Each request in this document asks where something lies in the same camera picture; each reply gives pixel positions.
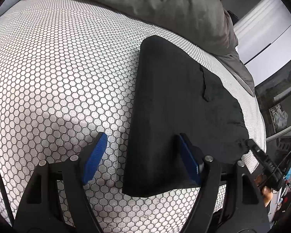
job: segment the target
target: blue gripper pad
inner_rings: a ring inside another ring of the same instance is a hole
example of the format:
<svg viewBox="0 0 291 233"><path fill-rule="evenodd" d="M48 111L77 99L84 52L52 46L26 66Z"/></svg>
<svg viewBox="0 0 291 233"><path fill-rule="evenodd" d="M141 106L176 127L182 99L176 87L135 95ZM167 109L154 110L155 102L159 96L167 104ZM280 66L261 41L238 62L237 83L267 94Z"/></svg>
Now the blue gripper pad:
<svg viewBox="0 0 291 233"><path fill-rule="evenodd" d="M201 185L201 177L199 175L199 165L194 159L194 156L192 155L190 148L185 143L181 135L179 136L179 146L181 159L186 168L186 171L190 176L190 179L195 181L196 184Z"/></svg>
<svg viewBox="0 0 291 233"><path fill-rule="evenodd" d="M82 184L86 185L86 183L93 179L95 172L98 169L99 162L102 158L102 155L106 151L108 137L105 133L103 133L98 140L95 148L93 149L92 153L90 154L88 160L84 164L83 169L83 177L82 177Z"/></svg>

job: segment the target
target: black folded cloth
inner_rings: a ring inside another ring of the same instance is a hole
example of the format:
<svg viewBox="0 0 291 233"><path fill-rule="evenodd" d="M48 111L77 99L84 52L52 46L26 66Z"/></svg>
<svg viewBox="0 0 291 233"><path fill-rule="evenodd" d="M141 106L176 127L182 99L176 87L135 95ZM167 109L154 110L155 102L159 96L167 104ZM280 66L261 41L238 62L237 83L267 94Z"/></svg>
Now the black folded cloth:
<svg viewBox="0 0 291 233"><path fill-rule="evenodd" d="M222 163L234 164L248 152L241 107L220 78L179 47L151 36L140 47L124 194L149 197L197 187L175 143L180 133Z"/></svg>

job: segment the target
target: silver screw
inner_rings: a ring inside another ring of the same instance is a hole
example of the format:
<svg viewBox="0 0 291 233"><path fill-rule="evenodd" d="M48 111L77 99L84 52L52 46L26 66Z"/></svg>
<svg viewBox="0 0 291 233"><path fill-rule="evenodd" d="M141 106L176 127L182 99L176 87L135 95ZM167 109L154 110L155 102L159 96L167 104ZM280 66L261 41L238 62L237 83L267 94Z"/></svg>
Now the silver screw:
<svg viewBox="0 0 291 233"><path fill-rule="evenodd" d="M238 164L240 167L244 167L244 162L241 161L241 160L238 160L238 161L237 161L237 164Z"/></svg>
<svg viewBox="0 0 291 233"><path fill-rule="evenodd" d="M208 161L208 162L212 162L213 161L213 156L206 155L205 156L205 160Z"/></svg>
<svg viewBox="0 0 291 233"><path fill-rule="evenodd" d="M77 161L79 159L79 156L78 155L72 155L71 157L70 157L70 160L71 161Z"/></svg>
<svg viewBox="0 0 291 233"><path fill-rule="evenodd" d="M39 166L45 166L46 165L46 161L45 160L41 160L40 162L39 162Z"/></svg>

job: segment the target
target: gray blanket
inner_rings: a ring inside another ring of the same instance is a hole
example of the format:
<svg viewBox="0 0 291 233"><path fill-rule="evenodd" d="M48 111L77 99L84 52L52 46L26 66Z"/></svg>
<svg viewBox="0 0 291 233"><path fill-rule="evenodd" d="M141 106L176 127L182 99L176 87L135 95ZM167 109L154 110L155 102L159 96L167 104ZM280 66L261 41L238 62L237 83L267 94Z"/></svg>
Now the gray blanket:
<svg viewBox="0 0 291 233"><path fill-rule="evenodd" d="M239 60L230 16L220 0L95 0L175 32L213 54L254 96L253 78Z"/></svg>

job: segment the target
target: hexagon pattern fabric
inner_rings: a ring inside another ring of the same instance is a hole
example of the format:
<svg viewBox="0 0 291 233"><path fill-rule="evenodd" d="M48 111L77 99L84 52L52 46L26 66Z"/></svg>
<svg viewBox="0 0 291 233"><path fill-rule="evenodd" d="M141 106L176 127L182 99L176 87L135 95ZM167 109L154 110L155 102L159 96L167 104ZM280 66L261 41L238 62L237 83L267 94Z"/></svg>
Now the hexagon pattern fabric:
<svg viewBox="0 0 291 233"><path fill-rule="evenodd" d="M14 215L40 160L64 161L104 131L106 152L84 186L104 232L182 228L198 188L149 198L121 193L140 44L151 35L171 41L220 77L240 103L250 138L265 151L256 99L212 55L87 0L21 0L0 17L0 171ZM258 164L251 153L243 160L251 172ZM58 189L65 220L73 224L60 181ZM220 187L216 210L224 192ZM1 193L0 212L7 218Z"/></svg>

